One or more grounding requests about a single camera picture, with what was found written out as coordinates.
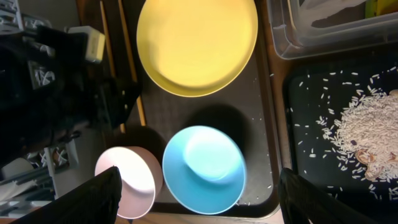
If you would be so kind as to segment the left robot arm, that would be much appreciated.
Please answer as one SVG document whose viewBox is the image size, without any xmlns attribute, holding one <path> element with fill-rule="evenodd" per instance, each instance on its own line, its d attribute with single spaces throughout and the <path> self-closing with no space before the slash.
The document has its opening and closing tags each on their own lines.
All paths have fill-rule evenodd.
<svg viewBox="0 0 398 224">
<path fill-rule="evenodd" d="M 1 165 L 127 121 L 141 93 L 123 77 L 89 75 L 88 34 L 40 26 L 1 36 Z"/>
</svg>

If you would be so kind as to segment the white napkin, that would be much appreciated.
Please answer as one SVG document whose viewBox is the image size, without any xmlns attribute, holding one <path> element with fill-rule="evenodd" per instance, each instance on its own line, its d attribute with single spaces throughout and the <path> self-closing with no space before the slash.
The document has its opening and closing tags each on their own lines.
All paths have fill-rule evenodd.
<svg viewBox="0 0 398 224">
<path fill-rule="evenodd" d="M 356 7 L 365 0 L 304 0 L 298 10 L 299 21 L 305 26 L 326 19 L 346 8 Z"/>
</svg>

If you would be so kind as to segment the green snack wrapper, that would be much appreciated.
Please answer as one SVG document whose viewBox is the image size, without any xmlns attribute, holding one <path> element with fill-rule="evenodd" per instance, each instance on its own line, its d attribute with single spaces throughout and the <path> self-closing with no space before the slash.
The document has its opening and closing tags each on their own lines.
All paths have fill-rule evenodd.
<svg viewBox="0 0 398 224">
<path fill-rule="evenodd" d="M 397 12 L 397 0 L 366 0 L 365 18 Z"/>
</svg>

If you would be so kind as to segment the light blue bowl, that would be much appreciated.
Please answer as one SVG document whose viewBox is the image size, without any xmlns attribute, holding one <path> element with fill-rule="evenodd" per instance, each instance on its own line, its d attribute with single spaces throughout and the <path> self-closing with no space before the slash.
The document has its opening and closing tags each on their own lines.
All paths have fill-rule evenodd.
<svg viewBox="0 0 398 224">
<path fill-rule="evenodd" d="M 164 180 L 175 200 L 202 215 L 232 208 L 246 187 L 247 170 L 238 145 L 210 126 L 190 126 L 167 143 Z"/>
</svg>

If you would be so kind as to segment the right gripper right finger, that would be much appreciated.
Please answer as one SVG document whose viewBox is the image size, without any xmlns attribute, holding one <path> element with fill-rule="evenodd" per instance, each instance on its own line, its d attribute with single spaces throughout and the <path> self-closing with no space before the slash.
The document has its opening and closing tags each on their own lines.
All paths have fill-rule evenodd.
<svg viewBox="0 0 398 224">
<path fill-rule="evenodd" d="M 277 192 L 286 224 L 375 223 L 373 219 L 316 188 L 289 168 L 281 170 Z"/>
</svg>

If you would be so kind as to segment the rice and nutshell waste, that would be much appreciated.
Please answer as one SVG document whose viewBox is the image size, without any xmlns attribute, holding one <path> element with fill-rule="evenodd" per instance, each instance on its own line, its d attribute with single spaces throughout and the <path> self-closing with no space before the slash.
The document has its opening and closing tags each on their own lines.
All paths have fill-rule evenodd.
<svg viewBox="0 0 398 224">
<path fill-rule="evenodd" d="M 361 96 L 335 124 L 333 144 L 366 166 L 366 180 L 397 181 L 397 88 Z"/>
</svg>

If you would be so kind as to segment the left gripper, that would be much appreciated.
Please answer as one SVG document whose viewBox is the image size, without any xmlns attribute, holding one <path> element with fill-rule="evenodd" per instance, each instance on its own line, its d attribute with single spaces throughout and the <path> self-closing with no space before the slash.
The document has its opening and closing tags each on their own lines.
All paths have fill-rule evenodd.
<svg viewBox="0 0 398 224">
<path fill-rule="evenodd" d="M 71 140 L 87 126 L 117 128 L 108 105 L 111 76 L 97 75 L 95 67 L 100 63 L 85 60 L 86 35 L 40 26 L 37 41 L 53 50 L 42 62 L 47 73 L 37 89 L 37 139 Z M 126 122 L 140 88 L 121 75 L 116 78 Z"/>
</svg>

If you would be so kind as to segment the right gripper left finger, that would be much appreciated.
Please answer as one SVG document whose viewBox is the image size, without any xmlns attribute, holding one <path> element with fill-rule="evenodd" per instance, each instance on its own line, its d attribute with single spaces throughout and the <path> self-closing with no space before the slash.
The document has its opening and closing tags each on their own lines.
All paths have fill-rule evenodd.
<svg viewBox="0 0 398 224">
<path fill-rule="evenodd" d="M 116 221 L 122 180 L 115 166 L 53 202 L 14 220 L 17 224 L 108 224 Z"/>
</svg>

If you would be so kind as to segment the wooden chopstick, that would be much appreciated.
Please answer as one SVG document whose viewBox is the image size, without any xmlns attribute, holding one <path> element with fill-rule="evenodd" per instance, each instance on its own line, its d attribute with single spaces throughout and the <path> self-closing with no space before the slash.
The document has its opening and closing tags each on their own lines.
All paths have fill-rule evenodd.
<svg viewBox="0 0 398 224">
<path fill-rule="evenodd" d="M 108 58 L 108 64 L 109 64 L 109 71 L 111 74 L 111 78 L 108 80 L 109 83 L 109 108 L 110 108 L 110 116 L 111 116 L 111 122 L 114 127 L 116 125 L 119 125 L 119 130 L 122 134 L 126 133 L 126 127 L 125 127 L 125 108 L 124 104 L 122 103 L 122 98 L 120 98 L 120 93 L 118 89 L 118 83 L 117 83 L 117 78 L 116 78 L 116 67 L 114 64 L 114 59 L 113 59 L 113 52 L 112 52 L 112 47 L 111 47 L 111 40 L 109 36 L 109 29 L 108 29 L 108 22 L 106 18 L 106 12 L 105 12 L 105 6 L 104 2 L 100 1 L 100 10 L 101 10 L 101 18 L 102 18 L 102 24 L 103 24 L 103 29 L 104 29 L 104 34 L 105 34 L 105 46 L 106 46 L 106 53 L 107 53 L 107 58 Z"/>
<path fill-rule="evenodd" d="M 127 59 L 128 59 L 130 74 L 132 76 L 132 80 L 137 83 L 138 82 L 137 72 L 136 72 L 136 67 L 134 64 L 132 47 L 131 47 L 131 42 L 130 42 L 130 38 L 129 38 L 129 31 L 127 28 L 127 22 L 126 22 L 126 17 L 125 17 L 125 13 L 124 13 L 122 0 L 118 0 L 118 7 L 119 7 L 121 25 L 122 25 L 123 35 L 124 35 L 124 42 L 126 45 L 126 52 L 127 52 Z M 139 94 L 139 96 L 137 97 L 136 105 L 137 105 L 137 110 L 139 113 L 139 119 L 140 119 L 141 126 L 145 126 L 146 125 L 146 117 L 145 117 L 141 94 Z"/>
</svg>

